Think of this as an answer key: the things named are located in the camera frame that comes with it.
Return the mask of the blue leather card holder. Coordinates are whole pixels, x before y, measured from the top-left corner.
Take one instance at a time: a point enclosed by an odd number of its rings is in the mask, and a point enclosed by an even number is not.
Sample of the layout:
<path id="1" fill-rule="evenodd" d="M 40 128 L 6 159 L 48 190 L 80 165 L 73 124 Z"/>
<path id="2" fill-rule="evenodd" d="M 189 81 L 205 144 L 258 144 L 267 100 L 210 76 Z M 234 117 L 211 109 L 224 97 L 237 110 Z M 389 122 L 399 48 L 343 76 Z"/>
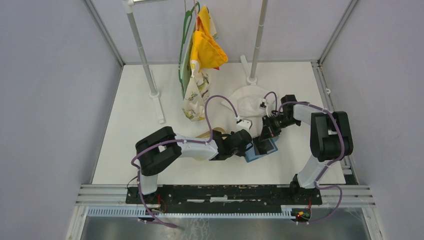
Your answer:
<path id="1" fill-rule="evenodd" d="M 272 139 L 272 141 L 273 141 L 273 151 L 271 151 L 269 154 L 264 154 L 264 155 L 255 155 L 254 144 L 253 144 L 253 141 L 251 142 L 251 144 L 250 144 L 251 148 L 246 151 L 245 157 L 244 157 L 247 163 L 250 163 L 254 160 L 260 159 L 262 157 L 265 157 L 267 155 L 270 155 L 270 154 L 278 151 L 278 148 L 276 146 L 276 141 L 279 139 L 279 137 L 276 136 L 276 137 L 269 138 L 269 139 Z"/>

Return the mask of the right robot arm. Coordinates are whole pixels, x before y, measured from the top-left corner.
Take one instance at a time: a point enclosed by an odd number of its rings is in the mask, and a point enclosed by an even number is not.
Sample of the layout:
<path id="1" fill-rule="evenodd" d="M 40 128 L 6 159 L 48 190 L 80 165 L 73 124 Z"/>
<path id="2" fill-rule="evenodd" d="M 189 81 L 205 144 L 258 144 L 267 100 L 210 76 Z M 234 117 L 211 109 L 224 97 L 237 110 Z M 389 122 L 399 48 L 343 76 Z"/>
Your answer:
<path id="1" fill-rule="evenodd" d="M 283 129 L 301 124 L 310 127 L 309 146 L 311 156 L 303 169 L 290 183 L 289 199 L 302 204 L 309 198 L 308 189 L 318 187 L 329 167 L 352 154 L 354 143 L 348 114 L 345 111 L 329 111 L 309 102 L 297 101 L 295 95 L 281 98 L 281 105 L 271 116 L 262 117 L 262 130 L 252 144 L 259 155 L 266 154 L 266 141 L 280 135 Z"/>

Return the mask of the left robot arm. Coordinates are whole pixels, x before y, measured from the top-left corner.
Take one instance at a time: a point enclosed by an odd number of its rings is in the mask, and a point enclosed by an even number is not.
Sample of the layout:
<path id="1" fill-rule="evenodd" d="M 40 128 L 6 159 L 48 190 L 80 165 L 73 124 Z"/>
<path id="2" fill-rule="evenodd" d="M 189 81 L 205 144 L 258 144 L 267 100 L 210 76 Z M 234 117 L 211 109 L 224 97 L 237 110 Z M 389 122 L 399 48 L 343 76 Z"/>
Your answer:
<path id="1" fill-rule="evenodd" d="M 213 130 L 209 138 L 187 137 L 165 126 L 135 144 L 136 156 L 131 164 L 138 169 L 138 197 L 145 204 L 157 198 L 158 175 L 178 158 L 224 161 L 232 156 L 245 157 L 252 147 L 245 130 L 222 133 Z"/>

